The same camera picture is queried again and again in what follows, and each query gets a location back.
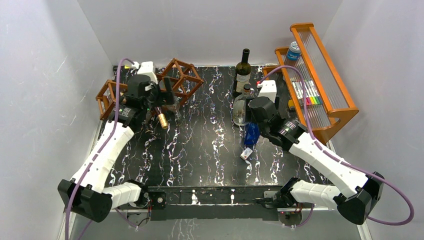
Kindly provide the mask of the blue labelled plastic bottle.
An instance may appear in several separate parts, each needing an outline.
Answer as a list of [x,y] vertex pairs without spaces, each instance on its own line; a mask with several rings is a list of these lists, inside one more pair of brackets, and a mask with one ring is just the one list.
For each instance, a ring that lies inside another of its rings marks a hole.
[[244,145],[245,146],[254,146],[260,137],[260,129],[259,126],[250,122],[245,126],[245,137],[244,137]]

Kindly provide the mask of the gold-capped red wine bottle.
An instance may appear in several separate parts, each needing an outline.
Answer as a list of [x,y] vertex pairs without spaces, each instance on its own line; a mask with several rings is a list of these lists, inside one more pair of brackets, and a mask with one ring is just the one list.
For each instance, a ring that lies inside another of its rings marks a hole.
[[154,108],[154,111],[156,112],[157,115],[157,120],[159,121],[162,129],[167,129],[169,127],[168,121],[166,119],[165,114],[162,111],[162,108],[157,106]]

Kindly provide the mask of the clear glass corked bottle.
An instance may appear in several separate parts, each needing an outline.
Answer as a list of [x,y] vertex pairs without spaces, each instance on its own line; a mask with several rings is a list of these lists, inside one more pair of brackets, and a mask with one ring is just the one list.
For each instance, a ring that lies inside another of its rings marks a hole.
[[233,102],[232,122],[235,125],[240,127],[247,124],[247,104],[248,100],[251,100],[252,98],[251,85],[246,83],[243,86],[241,94],[237,96]]

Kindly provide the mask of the dark green wine bottle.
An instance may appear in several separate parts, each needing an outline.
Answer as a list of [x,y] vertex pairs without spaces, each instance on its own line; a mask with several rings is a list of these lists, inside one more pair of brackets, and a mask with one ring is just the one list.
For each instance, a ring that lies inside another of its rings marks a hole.
[[250,82],[251,65],[249,64],[250,50],[243,49],[241,61],[235,66],[235,74],[233,78],[232,96],[239,96],[244,90],[244,85]]

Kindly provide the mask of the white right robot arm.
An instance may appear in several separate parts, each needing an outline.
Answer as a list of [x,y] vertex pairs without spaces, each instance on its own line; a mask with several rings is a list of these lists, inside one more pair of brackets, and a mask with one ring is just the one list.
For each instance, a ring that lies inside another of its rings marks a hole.
[[260,203],[277,207],[315,204],[335,209],[349,222],[362,225],[380,200],[382,175],[350,168],[345,160],[313,138],[306,126],[295,119],[282,118],[268,97],[256,97],[247,106],[262,137],[301,158],[331,182],[316,184],[293,177],[275,195],[265,197]]

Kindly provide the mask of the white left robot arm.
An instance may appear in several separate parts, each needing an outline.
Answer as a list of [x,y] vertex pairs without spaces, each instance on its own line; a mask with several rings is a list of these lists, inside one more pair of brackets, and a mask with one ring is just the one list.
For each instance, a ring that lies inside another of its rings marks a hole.
[[148,187],[136,180],[106,187],[105,182],[123,148],[133,138],[137,125],[148,120],[155,112],[163,128],[167,128],[163,108],[175,103],[171,78],[156,74],[133,75],[127,84],[114,81],[110,91],[111,102],[102,111],[105,120],[103,134],[80,169],[63,179],[57,190],[64,203],[65,218],[71,213],[94,222],[102,222],[111,210],[124,205],[146,208],[152,202]]

